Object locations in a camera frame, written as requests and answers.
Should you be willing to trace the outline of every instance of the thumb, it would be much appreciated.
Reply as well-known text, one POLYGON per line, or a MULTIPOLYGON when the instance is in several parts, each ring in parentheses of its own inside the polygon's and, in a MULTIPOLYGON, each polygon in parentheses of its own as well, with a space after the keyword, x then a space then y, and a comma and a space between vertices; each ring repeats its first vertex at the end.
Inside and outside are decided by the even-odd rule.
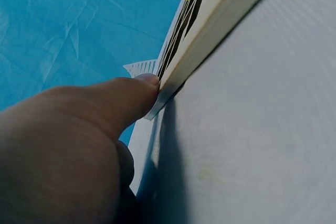
POLYGON ((115 78, 86 88, 98 113, 112 128, 108 131, 119 137, 149 112, 158 97, 159 79, 153 74, 142 74, 135 79, 115 78))

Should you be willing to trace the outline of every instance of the hand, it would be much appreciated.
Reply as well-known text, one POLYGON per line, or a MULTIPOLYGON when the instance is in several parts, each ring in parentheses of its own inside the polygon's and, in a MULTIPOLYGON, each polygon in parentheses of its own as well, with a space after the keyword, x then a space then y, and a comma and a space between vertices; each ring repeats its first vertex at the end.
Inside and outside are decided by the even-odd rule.
POLYGON ((0 113, 0 223, 112 223, 134 174, 118 137, 158 83, 144 74, 53 88, 0 113))

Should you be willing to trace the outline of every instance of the blue cloth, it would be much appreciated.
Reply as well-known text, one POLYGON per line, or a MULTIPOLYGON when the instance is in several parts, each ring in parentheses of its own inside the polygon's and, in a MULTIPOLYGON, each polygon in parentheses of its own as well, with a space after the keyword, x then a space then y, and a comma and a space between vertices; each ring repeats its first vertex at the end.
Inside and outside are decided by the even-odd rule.
POLYGON ((179 1, 0 0, 0 110, 50 87, 128 77, 123 65, 157 58, 179 1))

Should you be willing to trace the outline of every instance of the finger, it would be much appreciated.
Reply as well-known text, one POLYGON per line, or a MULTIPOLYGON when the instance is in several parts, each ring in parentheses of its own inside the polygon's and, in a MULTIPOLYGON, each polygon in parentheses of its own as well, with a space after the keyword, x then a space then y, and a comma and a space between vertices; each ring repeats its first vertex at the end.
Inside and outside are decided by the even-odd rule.
POLYGON ((134 177, 134 160, 124 143, 117 141, 116 149, 120 167, 120 190, 125 191, 130 186, 134 177))
POLYGON ((115 78, 86 87, 99 114, 105 119, 111 133, 121 132, 145 116, 159 91, 159 79, 153 74, 142 74, 135 79, 115 78))
POLYGON ((120 223, 139 223, 140 205, 130 188, 120 195, 117 215, 114 219, 115 224, 120 223))

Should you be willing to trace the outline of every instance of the wrinkled blue sheet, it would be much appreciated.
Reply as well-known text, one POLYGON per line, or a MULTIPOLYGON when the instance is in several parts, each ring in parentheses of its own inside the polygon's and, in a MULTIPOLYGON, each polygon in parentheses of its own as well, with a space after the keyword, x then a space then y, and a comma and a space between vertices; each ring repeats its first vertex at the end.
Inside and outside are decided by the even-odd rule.
MULTIPOLYGON (((0 110, 157 58, 180 0, 0 0, 0 110)), ((129 142, 133 127, 120 140, 129 142)))

